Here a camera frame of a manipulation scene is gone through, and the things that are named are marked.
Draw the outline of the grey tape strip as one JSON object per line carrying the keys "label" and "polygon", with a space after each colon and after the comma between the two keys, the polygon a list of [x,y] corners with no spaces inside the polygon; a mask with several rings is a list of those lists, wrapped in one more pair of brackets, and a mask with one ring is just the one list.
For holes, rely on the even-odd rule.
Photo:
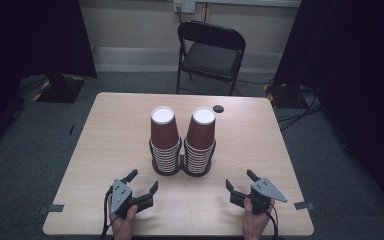
{"label": "grey tape strip", "polygon": [[51,204],[48,206],[40,207],[38,210],[39,215],[47,215],[50,212],[62,212],[64,209],[63,204]]}
{"label": "grey tape strip", "polygon": [[296,202],[294,206],[296,210],[307,209],[308,211],[312,211],[315,209],[315,205],[312,202],[306,201]]}

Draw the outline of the person's right hand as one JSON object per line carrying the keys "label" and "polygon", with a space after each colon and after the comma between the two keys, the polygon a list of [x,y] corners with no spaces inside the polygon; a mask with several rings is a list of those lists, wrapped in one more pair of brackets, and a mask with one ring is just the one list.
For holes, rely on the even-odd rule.
{"label": "person's right hand", "polygon": [[266,213],[255,215],[251,200],[249,198],[244,199],[242,232],[245,240],[260,240],[264,229],[270,221],[272,210],[273,207],[270,207]]}

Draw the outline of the black folding chair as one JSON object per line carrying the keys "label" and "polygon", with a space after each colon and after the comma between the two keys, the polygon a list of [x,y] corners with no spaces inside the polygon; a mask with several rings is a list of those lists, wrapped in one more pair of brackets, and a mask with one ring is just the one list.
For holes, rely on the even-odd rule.
{"label": "black folding chair", "polygon": [[180,90],[181,73],[230,82],[229,95],[236,87],[246,41],[234,29],[201,21],[186,21],[177,28],[180,41],[176,92]]}

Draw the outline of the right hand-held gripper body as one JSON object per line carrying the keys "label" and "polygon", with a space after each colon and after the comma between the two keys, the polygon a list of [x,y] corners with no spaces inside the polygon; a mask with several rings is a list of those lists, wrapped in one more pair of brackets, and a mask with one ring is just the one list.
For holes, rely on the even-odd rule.
{"label": "right hand-held gripper body", "polygon": [[253,213],[261,214],[267,211],[273,200],[287,203],[287,198],[277,189],[277,187],[268,179],[261,178],[257,182],[250,185],[248,194],[235,190],[233,195],[230,194],[230,202],[241,208],[244,208],[244,199],[249,198],[253,205]]}

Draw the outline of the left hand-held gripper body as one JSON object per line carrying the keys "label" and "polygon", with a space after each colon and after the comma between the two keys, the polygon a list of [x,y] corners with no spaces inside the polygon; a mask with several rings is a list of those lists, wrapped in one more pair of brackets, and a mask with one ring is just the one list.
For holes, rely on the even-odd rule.
{"label": "left hand-held gripper body", "polygon": [[122,180],[117,179],[112,185],[110,212],[125,219],[129,208],[133,205],[138,206],[137,212],[152,207],[154,205],[153,196],[154,194],[148,192],[145,195],[134,197],[133,190],[128,186],[128,183],[123,183]]}

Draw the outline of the white wall socket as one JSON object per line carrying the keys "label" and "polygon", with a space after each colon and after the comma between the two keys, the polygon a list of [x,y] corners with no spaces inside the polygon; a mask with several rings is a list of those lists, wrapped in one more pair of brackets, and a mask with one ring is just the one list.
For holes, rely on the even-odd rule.
{"label": "white wall socket", "polygon": [[194,14],[196,2],[193,0],[173,0],[173,11],[175,13]]}

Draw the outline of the black curtain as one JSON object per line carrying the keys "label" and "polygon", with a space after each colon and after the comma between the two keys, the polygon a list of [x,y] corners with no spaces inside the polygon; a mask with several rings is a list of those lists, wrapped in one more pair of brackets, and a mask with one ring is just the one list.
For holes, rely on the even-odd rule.
{"label": "black curtain", "polygon": [[384,0],[301,0],[274,82],[319,90],[384,193]]}

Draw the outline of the person's left hand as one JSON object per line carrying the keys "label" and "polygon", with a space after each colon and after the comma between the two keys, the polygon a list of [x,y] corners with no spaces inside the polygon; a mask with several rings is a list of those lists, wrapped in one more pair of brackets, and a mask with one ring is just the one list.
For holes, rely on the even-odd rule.
{"label": "person's left hand", "polygon": [[114,240],[132,240],[134,220],[137,210],[137,205],[131,206],[125,219],[119,218],[117,214],[109,212],[109,219],[111,221],[111,229]]}

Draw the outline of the black stand base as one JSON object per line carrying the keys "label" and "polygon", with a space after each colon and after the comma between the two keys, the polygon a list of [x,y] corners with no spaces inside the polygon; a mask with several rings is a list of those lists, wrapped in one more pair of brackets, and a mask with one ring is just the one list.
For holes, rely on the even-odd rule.
{"label": "black stand base", "polygon": [[275,86],[267,83],[263,85],[263,89],[273,108],[298,109],[300,107],[298,92],[287,85]]}
{"label": "black stand base", "polygon": [[74,103],[85,83],[85,78],[75,75],[46,75],[46,82],[33,97],[36,102]]}

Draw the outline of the stack of brown paper cups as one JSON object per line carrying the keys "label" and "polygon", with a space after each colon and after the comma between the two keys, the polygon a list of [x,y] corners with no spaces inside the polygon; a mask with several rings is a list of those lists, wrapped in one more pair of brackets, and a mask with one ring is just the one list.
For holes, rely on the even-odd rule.
{"label": "stack of brown paper cups", "polygon": [[157,172],[172,175],[179,169],[182,142],[172,108],[158,106],[151,112],[149,145]]}
{"label": "stack of brown paper cups", "polygon": [[210,166],[216,146],[216,116],[211,108],[194,109],[185,143],[185,169],[189,174],[202,175]]}

